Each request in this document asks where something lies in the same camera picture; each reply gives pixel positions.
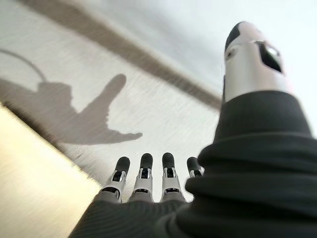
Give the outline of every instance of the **robotic hand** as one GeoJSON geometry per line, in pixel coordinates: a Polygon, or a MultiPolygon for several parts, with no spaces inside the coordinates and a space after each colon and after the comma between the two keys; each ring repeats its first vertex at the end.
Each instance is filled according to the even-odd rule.
{"type": "Polygon", "coordinates": [[[184,205],[174,158],[165,153],[161,203],[152,203],[153,159],[144,154],[129,202],[117,205],[130,164],[122,157],[71,238],[317,237],[317,141],[280,52],[241,22],[227,38],[224,59],[214,141],[198,156],[204,174],[196,158],[187,161],[193,202],[184,205]]]}
{"type": "MultiPolygon", "coordinates": [[[[149,153],[141,157],[139,173],[136,177],[134,189],[129,202],[144,201],[153,202],[153,178],[152,178],[153,158],[149,153]]],[[[186,202],[180,188],[178,176],[175,169],[174,157],[171,153],[165,153],[162,157],[163,182],[161,202],[178,200],[186,202]]],[[[96,199],[113,203],[122,203],[122,191],[130,167],[130,160],[121,157],[112,173],[108,184],[102,188],[96,199]]],[[[190,177],[202,176],[203,171],[197,162],[197,158],[190,157],[187,160],[187,168],[190,177]]]]}

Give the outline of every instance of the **black rubber fingertip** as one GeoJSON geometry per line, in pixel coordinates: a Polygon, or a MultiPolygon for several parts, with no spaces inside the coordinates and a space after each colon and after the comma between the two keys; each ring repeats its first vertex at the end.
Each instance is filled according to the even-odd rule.
{"type": "Polygon", "coordinates": [[[201,169],[201,166],[198,164],[196,157],[188,158],[187,168],[188,168],[188,172],[190,172],[191,170],[200,170],[201,169]]]}
{"type": "Polygon", "coordinates": [[[231,42],[233,42],[236,38],[238,38],[238,36],[240,36],[240,31],[239,31],[239,25],[240,23],[243,23],[244,21],[239,22],[238,24],[236,24],[232,30],[229,33],[229,36],[226,40],[226,45],[224,47],[224,50],[226,51],[228,46],[230,45],[231,42]]]}
{"type": "Polygon", "coordinates": [[[152,169],[153,157],[149,153],[145,153],[141,157],[140,168],[152,169]]]}
{"type": "Polygon", "coordinates": [[[174,156],[171,153],[165,153],[162,157],[163,169],[164,168],[175,168],[174,156]]]}
{"type": "Polygon", "coordinates": [[[130,168],[130,160],[128,157],[121,157],[117,165],[115,166],[115,170],[117,171],[125,171],[126,174],[128,174],[130,168]]]}

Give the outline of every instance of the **gray surface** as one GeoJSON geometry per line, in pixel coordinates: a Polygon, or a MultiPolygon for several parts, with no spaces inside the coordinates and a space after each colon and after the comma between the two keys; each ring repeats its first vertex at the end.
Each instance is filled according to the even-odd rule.
{"type": "Polygon", "coordinates": [[[155,201],[164,152],[174,154],[183,187],[187,158],[212,142],[219,101],[76,9],[24,2],[1,2],[0,49],[38,70],[0,53],[1,100],[24,111],[100,184],[118,158],[129,157],[123,200],[146,152],[154,158],[155,201]]]}

